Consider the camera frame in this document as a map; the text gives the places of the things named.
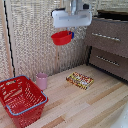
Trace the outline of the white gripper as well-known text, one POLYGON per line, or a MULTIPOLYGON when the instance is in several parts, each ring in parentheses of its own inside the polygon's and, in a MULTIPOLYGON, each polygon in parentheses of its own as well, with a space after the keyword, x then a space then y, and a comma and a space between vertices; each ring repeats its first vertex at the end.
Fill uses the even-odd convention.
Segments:
MULTIPOLYGON (((76 15, 69 15, 64 10, 53 11, 53 26, 55 28, 89 26, 92 21, 92 13, 89 10, 80 10, 76 15)), ((68 35, 74 38, 74 32, 68 35)))

